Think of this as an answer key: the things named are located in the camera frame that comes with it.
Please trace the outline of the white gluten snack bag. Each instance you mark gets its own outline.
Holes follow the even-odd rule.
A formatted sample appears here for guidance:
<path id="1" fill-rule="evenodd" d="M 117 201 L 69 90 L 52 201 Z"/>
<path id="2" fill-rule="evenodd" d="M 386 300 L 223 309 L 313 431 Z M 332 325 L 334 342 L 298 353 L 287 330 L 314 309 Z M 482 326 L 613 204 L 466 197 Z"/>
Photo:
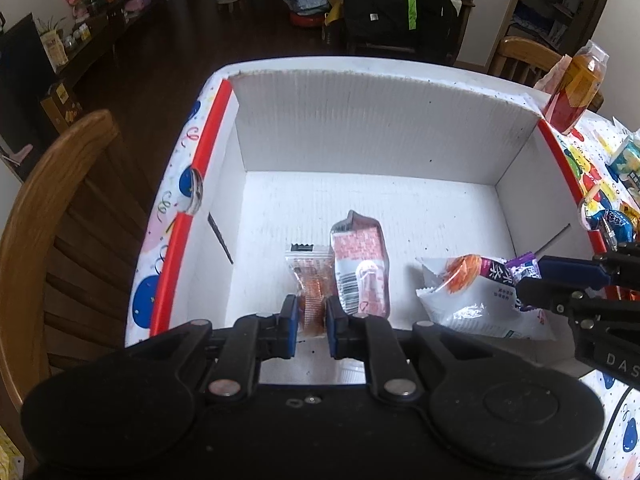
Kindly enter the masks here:
<path id="1" fill-rule="evenodd" d="M 552 340 L 543 310 L 518 300 L 509 270 L 500 260 L 469 254 L 419 260 L 424 286 L 416 296 L 428 318 L 476 336 Z"/>

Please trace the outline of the soft tissue pack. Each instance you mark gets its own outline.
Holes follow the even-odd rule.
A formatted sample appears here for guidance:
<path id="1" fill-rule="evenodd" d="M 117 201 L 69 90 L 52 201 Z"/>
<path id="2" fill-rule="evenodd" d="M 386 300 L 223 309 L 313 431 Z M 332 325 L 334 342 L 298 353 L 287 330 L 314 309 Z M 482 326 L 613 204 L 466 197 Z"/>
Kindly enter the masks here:
<path id="1" fill-rule="evenodd" d="M 623 143 L 612 155 L 608 169 L 625 185 L 630 194 L 639 196 L 640 151 L 638 132 L 626 136 Z"/>

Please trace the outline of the dark tv cabinet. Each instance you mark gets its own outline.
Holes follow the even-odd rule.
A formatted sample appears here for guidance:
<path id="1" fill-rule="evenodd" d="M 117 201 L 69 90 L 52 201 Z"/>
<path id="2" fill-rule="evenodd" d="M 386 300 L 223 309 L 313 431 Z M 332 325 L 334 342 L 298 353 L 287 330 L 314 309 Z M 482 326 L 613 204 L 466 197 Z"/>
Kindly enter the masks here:
<path id="1" fill-rule="evenodd" d="M 47 42 L 25 16 L 1 34 L 1 154 L 21 177 L 54 139 L 85 115 L 75 93 L 95 62 L 115 56 L 127 30 L 165 0 L 99 0 L 98 13 Z M 62 49 L 63 62 L 46 45 Z"/>

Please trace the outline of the wooden chair near box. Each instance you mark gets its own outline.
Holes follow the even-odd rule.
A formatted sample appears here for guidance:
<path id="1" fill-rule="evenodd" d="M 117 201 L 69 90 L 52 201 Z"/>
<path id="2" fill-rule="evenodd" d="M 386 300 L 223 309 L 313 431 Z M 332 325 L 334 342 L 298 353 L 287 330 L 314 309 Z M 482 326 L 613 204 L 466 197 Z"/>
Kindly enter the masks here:
<path id="1" fill-rule="evenodd" d="M 14 411 L 50 376 L 122 348 L 154 193 L 108 110 L 47 149 L 1 237 L 1 377 Z"/>

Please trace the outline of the black jacket on chair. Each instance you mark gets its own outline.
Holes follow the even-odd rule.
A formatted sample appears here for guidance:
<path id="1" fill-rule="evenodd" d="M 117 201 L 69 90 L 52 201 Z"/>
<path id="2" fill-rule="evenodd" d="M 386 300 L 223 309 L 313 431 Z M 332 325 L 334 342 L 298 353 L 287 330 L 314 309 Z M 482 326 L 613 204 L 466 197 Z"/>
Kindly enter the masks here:
<path id="1" fill-rule="evenodd" d="M 445 63 L 458 14 L 451 0 L 343 0 L 349 47 L 408 49 L 430 63 Z"/>

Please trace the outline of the small purple candy packet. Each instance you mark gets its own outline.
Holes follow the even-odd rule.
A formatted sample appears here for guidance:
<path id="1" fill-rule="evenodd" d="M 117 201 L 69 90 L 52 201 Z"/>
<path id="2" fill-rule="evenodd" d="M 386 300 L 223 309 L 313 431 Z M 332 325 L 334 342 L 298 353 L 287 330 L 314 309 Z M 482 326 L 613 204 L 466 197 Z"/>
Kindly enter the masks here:
<path id="1" fill-rule="evenodd" d="M 533 252 L 507 261 L 504 266 L 509 271 L 514 284 L 518 284 L 523 278 L 541 278 L 538 261 Z"/>

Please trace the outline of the pink drink pouch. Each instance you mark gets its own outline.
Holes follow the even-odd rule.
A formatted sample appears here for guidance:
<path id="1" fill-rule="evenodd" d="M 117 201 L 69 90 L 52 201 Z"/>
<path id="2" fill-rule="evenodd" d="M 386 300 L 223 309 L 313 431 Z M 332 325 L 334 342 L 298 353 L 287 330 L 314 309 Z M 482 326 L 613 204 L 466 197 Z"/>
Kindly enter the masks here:
<path id="1" fill-rule="evenodd" d="M 348 315 L 390 316 L 390 262 L 378 220 L 350 210 L 331 229 L 337 295 Z"/>

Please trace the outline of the clear orange snack packet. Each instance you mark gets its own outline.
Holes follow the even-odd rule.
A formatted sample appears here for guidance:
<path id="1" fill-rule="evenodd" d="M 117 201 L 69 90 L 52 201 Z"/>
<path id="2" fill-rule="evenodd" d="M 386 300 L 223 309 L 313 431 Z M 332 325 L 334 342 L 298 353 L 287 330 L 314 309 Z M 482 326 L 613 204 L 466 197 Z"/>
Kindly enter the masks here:
<path id="1" fill-rule="evenodd" d="M 292 244 L 285 253 L 285 261 L 298 286 L 302 336 L 320 337 L 326 332 L 324 300 L 337 294 L 332 249 L 317 244 Z"/>

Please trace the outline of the balloon pattern tablecloth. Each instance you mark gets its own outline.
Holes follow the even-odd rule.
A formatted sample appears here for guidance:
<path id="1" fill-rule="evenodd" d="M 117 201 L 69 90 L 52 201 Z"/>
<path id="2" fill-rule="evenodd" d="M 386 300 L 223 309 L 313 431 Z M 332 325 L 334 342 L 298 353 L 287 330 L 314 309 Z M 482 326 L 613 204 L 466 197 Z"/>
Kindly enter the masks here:
<path id="1" fill-rule="evenodd" d="M 387 254 L 303 258 L 306 275 L 388 278 L 390 324 L 429 320 L 577 375 L 600 398 L 588 463 L 639 474 L 639 395 L 575 361 L 555 314 L 525 307 L 504 265 L 533 250 L 589 257 L 585 221 L 634 206 L 606 172 L 622 137 L 582 116 L 567 136 L 540 119 L 548 94 L 455 68 L 374 58 L 278 58 L 209 77 L 156 194 L 131 293 L 128 344 L 206 318 L 215 327 L 296 292 L 293 244 L 349 244 L 332 228 L 375 219 Z"/>

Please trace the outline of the red white cardboard box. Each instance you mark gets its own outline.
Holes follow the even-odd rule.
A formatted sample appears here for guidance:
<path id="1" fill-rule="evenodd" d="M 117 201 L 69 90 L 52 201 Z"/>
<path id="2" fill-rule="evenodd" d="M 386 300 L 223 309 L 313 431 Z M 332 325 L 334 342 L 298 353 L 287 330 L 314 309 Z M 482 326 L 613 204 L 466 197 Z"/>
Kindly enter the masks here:
<path id="1" fill-rule="evenodd" d="M 590 258 L 543 102 L 511 81 L 374 58 L 218 70 L 157 192 L 128 341 L 276 312 L 296 289 L 286 248 L 329 244 L 350 210 L 381 223 L 397 328 L 424 318 L 422 257 Z"/>

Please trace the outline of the orange drink bottle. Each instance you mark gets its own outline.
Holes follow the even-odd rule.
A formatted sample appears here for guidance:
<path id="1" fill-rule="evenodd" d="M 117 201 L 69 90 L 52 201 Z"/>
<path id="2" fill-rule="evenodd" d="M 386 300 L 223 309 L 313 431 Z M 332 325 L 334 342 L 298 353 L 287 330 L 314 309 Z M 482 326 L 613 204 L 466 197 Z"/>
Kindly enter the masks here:
<path id="1" fill-rule="evenodd" d="M 592 40 L 570 60 L 542 114 L 558 133 L 569 134 L 597 95 L 608 54 Z"/>

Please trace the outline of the blue cookie packet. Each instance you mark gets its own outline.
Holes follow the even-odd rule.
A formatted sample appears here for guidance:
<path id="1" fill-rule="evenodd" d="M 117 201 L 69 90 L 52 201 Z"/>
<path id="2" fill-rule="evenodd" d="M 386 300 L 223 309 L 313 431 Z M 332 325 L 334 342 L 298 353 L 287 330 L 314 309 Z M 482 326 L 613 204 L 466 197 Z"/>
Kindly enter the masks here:
<path id="1" fill-rule="evenodd" d="M 634 241 L 634 226 L 626 214 L 618 210 L 603 209 L 588 218 L 591 229 L 598 230 L 608 247 L 615 247 L 620 243 Z"/>

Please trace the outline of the wooden chair with pink cloth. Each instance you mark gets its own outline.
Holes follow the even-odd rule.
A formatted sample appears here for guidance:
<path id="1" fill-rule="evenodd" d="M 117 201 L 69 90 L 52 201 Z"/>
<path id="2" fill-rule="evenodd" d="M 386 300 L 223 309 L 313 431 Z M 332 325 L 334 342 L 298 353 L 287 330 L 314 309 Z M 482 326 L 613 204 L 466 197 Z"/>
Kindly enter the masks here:
<path id="1" fill-rule="evenodd" d="M 571 58 L 534 40 L 506 36 L 498 43 L 489 63 L 488 74 L 544 92 L 550 99 Z"/>

